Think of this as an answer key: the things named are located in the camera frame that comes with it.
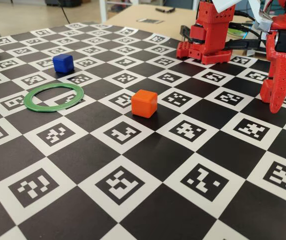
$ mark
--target blue cube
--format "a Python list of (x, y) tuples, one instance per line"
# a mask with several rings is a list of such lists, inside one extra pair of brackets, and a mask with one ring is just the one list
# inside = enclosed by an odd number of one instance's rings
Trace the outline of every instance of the blue cube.
[(68, 54), (60, 54), (53, 57), (55, 72), (69, 73), (74, 69), (73, 57)]

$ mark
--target checkerboard mat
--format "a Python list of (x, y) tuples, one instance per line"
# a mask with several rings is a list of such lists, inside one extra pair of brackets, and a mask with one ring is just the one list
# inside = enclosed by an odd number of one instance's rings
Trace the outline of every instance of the checkerboard mat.
[[(286, 240), (286, 100), (272, 114), (260, 99), (269, 63), (202, 65), (177, 45), (89, 23), (0, 38), (0, 240)], [(61, 53), (70, 74), (54, 71)], [(60, 82), (82, 101), (26, 109)], [(131, 113), (139, 89), (158, 94), (150, 119)]]

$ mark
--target black cable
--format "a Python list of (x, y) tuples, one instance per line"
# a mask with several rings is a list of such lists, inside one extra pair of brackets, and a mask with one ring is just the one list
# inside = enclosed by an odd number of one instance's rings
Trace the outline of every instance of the black cable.
[(64, 9), (63, 9), (63, 7), (62, 7), (62, 5), (61, 5), (60, 1), (59, 1), (59, 0), (56, 0), (56, 1), (57, 1), (58, 5), (61, 7), (61, 9), (62, 9), (62, 11), (63, 11), (63, 14), (64, 14), (64, 16), (65, 16), (65, 18), (66, 18), (66, 20), (67, 20), (68, 24), (70, 24), (70, 21), (69, 21), (69, 19), (68, 19), (67, 15), (65, 14), (65, 11), (64, 11)]

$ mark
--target black and white pattern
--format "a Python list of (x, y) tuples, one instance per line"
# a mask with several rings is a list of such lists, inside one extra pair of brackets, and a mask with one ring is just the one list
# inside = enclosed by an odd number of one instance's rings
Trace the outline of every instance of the black and white pattern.
[[(268, 64), (181, 61), (177, 43), (79, 22), (0, 37), (0, 240), (286, 239), (286, 99), (277, 114), (260, 102)], [(60, 53), (74, 72), (54, 71)], [(59, 82), (83, 99), (26, 109)], [(140, 89), (158, 94), (151, 118), (131, 113)]]

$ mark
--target green ring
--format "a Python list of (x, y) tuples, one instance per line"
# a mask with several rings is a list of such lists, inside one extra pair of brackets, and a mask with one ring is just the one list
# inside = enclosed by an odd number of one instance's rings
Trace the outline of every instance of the green ring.
[[(53, 88), (73, 89), (76, 91), (76, 96), (71, 101), (58, 105), (58, 106), (39, 106), (32, 102), (32, 99), (36, 94), (43, 92), (45, 90), (48, 90), (48, 89), (53, 89)], [(56, 112), (59, 110), (70, 108), (78, 104), (79, 101), (82, 100), (83, 96), (84, 96), (84, 90), (78, 85), (71, 84), (71, 83), (51, 83), (51, 84), (37, 87), (33, 89), (32, 91), (30, 91), (24, 98), (24, 105), (28, 109), (35, 111), (35, 112), (43, 112), (43, 113)]]

